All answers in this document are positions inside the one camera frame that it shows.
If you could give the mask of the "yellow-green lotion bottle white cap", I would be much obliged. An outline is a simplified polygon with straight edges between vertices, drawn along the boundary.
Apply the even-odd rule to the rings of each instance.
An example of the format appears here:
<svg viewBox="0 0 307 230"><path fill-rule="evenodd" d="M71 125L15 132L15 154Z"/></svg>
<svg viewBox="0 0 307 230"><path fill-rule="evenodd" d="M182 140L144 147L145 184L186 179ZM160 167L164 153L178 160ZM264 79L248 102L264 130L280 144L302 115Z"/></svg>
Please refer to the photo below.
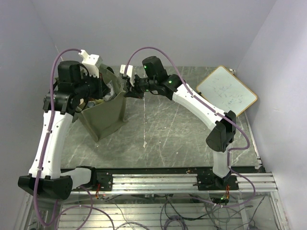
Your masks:
<svg viewBox="0 0 307 230"><path fill-rule="evenodd" d="M103 103L104 102L104 100L103 99L98 99L98 100L95 100L95 104L101 104L101 103Z"/></svg>

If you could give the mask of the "grey squeeze tube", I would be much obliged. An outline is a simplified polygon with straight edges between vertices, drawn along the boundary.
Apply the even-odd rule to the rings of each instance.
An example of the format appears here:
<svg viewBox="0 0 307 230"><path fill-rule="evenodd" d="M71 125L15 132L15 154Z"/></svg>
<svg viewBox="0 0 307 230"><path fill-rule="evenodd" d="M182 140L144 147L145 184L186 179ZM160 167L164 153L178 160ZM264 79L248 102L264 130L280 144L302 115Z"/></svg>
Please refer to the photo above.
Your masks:
<svg viewBox="0 0 307 230"><path fill-rule="evenodd" d="M112 99L114 99L116 97L116 93L115 93L112 81L110 81L107 84L107 87L109 89L109 92L103 97L104 101L110 101L110 100L112 100Z"/></svg>

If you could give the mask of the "green canvas bag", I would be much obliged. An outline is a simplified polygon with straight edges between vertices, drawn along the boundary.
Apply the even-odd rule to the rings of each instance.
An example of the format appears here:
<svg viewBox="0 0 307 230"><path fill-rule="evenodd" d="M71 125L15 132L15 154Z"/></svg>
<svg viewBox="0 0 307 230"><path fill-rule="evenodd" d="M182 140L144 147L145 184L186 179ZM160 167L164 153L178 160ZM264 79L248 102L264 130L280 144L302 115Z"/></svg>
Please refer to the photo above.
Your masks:
<svg viewBox="0 0 307 230"><path fill-rule="evenodd" d="M95 142L111 135L125 124L126 99L124 90L113 69L101 64L99 78L107 85L112 81L116 97L88 108L89 101L103 98L86 98L85 77L89 70L78 61L62 61L58 65L58 89L54 92L55 110L76 116Z"/></svg>

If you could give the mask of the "clear square bottle yellow contents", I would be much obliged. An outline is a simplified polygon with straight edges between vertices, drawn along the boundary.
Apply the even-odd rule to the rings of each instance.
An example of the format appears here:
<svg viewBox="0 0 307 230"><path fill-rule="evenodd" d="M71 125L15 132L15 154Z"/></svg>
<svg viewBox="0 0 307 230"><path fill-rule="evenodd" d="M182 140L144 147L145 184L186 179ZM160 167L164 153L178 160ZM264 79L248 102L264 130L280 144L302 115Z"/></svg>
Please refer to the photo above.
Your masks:
<svg viewBox="0 0 307 230"><path fill-rule="evenodd" d="M87 104L88 108L94 107L96 105L96 101L89 101Z"/></svg>

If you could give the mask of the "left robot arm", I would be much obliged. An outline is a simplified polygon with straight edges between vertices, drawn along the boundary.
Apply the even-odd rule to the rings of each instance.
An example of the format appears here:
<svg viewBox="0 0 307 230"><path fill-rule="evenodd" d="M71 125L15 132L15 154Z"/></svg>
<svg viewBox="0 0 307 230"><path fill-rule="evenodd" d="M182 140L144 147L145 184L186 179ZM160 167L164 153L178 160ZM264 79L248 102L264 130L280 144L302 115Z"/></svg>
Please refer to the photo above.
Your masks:
<svg viewBox="0 0 307 230"><path fill-rule="evenodd" d="M33 196L65 200L80 185L86 190L97 187L94 168L78 166L61 173L60 162L68 128L81 100L88 103L109 92L98 64L73 60L59 63L58 77L44 97L44 125L35 160L28 174L18 180L21 189Z"/></svg>

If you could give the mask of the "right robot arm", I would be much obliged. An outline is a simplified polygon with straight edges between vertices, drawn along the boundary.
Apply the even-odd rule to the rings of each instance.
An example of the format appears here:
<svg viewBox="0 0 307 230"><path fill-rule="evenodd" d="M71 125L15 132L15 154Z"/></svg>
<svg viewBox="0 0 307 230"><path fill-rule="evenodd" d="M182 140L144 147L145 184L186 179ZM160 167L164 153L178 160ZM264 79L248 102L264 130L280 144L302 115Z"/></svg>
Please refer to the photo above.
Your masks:
<svg viewBox="0 0 307 230"><path fill-rule="evenodd" d="M142 61L146 77L133 74L131 65L121 65L120 73L125 80L125 97L141 99L146 92L160 95L178 103L192 112L210 130L207 146L213 150L212 186L218 190L228 185L230 156L228 150L236 133L236 114L224 112L196 94L177 74L169 75L161 60L156 56Z"/></svg>

